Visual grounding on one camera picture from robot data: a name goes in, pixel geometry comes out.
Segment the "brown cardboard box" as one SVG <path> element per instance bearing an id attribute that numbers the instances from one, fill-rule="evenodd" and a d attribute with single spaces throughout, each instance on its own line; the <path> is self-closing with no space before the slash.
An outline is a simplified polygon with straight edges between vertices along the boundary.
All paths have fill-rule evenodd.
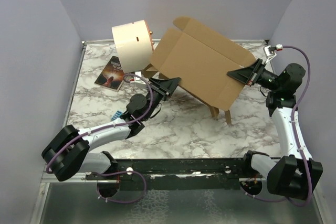
<path id="1" fill-rule="evenodd" d="M 244 47 L 224 37 L 196 19 L 181 16 L 173 21 L 142 71 L 161 79 L 181 78 L 180 87 L 209 107 L 212 117 L 221 110 L 232 123 L 230 107 L 244 85 L 227 73 L 255 62 Z"/>

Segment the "small blue rack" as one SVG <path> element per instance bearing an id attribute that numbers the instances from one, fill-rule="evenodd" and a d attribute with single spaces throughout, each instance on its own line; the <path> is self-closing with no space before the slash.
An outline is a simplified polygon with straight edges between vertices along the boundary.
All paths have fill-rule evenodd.
<path id="1" fill-rule="evenodd" d="M 113 116 L 111 117 L 111 121 L 116 120 L 116 119 L 119 118 L 122 114 L 123 114 L 122 111 L 117 110 L 117 111 L 113 114 Z"/>

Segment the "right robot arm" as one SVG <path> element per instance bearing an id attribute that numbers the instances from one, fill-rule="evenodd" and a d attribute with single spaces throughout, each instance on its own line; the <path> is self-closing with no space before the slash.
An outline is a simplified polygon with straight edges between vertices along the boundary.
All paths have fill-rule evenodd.
<path id="1" fill-rule="evenodd" d="M 314 161 L 306 148 L 298 122 L 299 102 L 295 92 L 305 73 L 301 65 L 291 63 L 276 75 L 266 70 L 260 59 L 249 67 L 227 73 L 247 86 L 258 84 L 269 90 L 266 107 L 280 142 L 279 161 L 275 162 L 266 153 L 248 151 L 241 164 L 242 173 L 246 177 L 260 174 L 266 178 L 269 193 L 299 200 L 308 200 L 323 173 L 322 164 Z"/>

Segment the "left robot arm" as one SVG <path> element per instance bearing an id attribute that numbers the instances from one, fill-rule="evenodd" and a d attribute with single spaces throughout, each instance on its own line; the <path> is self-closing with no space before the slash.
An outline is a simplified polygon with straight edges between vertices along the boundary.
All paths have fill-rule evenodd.
<path id="1" fill-rule="evenodd" d="M 153 111 L 167 100 L 179 85 L 181 78 L 160 80 L 150 78 L 145 82 L 147 95 L 135 94 L 115 120 L 96 127 L 76 129 L 64 126 L 42 151 L 47 164 L 46 173 L 54 174 L 63 182 L 78 172 L 99 173 L 104 179 L 115 175 L 115 161 L 108 152 L 88 154 L 113 141 L 126 140 L 144 129 L 144 122 L 153 118 Z"/>

